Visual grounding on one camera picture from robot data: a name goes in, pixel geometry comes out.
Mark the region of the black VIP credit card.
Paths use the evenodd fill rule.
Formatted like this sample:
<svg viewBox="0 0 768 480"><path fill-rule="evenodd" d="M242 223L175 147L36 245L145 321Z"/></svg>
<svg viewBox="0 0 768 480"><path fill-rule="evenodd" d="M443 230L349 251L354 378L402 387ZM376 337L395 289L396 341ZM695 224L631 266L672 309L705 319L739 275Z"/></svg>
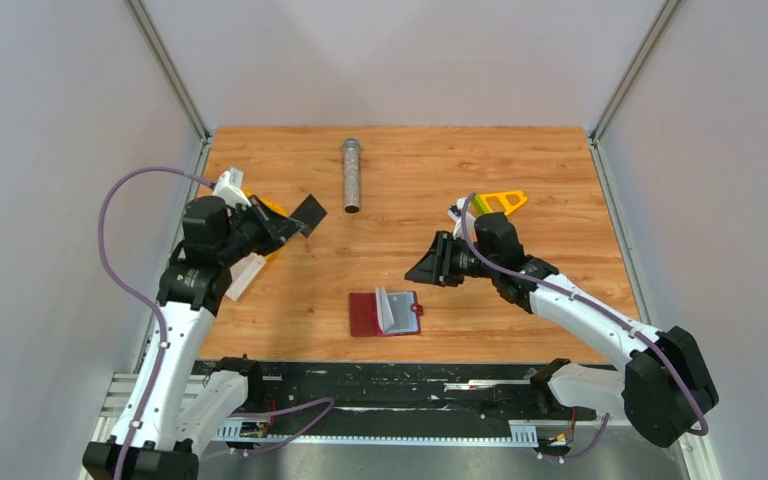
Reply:
<svg viewBox="0 0 768 480"><path fill-rule="evenodd" d="M309 194L290 214L299 232L309 238L327 216L327 210L313 194Z"/></svg>

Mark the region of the red leather card holder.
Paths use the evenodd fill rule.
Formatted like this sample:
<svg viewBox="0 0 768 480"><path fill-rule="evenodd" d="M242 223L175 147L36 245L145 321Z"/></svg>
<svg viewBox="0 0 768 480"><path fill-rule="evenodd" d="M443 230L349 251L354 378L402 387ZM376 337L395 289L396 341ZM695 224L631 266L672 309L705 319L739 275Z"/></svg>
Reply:
<svg viewBox="0 0 768 480"><path fill-rule="evenodd" d="M421 333L423 306L415 291L374 292L348 295L349 332L352 337L396 337Z"/></svg>

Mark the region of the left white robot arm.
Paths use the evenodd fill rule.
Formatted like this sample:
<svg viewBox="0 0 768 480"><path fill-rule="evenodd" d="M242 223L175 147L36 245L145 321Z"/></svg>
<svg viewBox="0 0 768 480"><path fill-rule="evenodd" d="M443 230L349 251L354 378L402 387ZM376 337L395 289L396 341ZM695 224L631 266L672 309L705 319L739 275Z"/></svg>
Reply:
<svg viewBox="0 0 768 480"><path fill-rule="evenodd" d="M156 325L146 364L104 442L91 442L82 463L94 479L194 479L201 456L225 420L261 392L257 362L221 360L207 385L184 407L200 347L232 283L231 268L269 255L295 236L310 236L327 212L309 195L284 216L258 197L229 204L218 196L188 203L183 238L149 301Z"/></svg>

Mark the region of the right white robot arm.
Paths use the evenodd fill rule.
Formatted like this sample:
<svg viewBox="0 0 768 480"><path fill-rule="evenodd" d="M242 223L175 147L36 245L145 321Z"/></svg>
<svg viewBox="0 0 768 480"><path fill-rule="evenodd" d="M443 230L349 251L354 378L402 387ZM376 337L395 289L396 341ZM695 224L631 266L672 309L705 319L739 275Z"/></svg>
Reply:
<svg viewBox="0 0 768 480"><path fill-rule="evenodd" d="M687 330L660 330L586 293L557 267L526 253L502 213L479 216L472 229L436 232L404 275L439 287L457 287L468 277L489 280L502 299L554 322L609 361L608 370L569 359L545 365L531 383L547 405L625 418L659 447L685 434L708 434L705 416L719 394Z"/></svg>

